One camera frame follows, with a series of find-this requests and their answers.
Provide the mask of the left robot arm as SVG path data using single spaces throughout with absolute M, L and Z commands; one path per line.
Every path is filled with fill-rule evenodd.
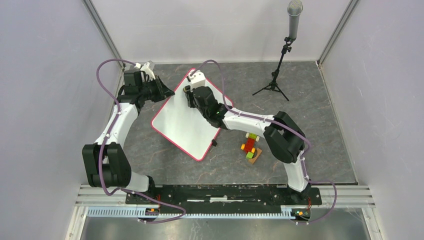
M 151 204 L 157 198 L 153 179 L 132 171 L 124 143 L 146 101 L 157 103 L 175 93 L 145 66 L 126 70 L 123 78 L 124 84 L 104 131 L 94 143 L 82 148 L 85 172 L 91 187 L 126 188 L 138 192 L 145 204 Z

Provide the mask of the pink framed whiteboard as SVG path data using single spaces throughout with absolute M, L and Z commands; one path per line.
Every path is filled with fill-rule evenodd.
M 188 107 L 183 88 L 191 68 L 151 120 L 151 127 L 196 161 L 202 161 L 221 131 L 207 122 L 196 108 Z

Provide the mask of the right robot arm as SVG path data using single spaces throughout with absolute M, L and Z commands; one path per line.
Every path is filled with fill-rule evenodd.
M 284 164 L 290 188 L 289 199 L 295 204 L 302 204 L 309 198 L 309 178 L 301 161 L 304 159 L 305 146 L 311 143 L 286 112 L 260 115 L 241 111 L 219 103 L 208 86 L 191 88 L 187 85 L 183 92 L 188 106 L 196 108 L 211 126 L 264 138 L 272 155 Z

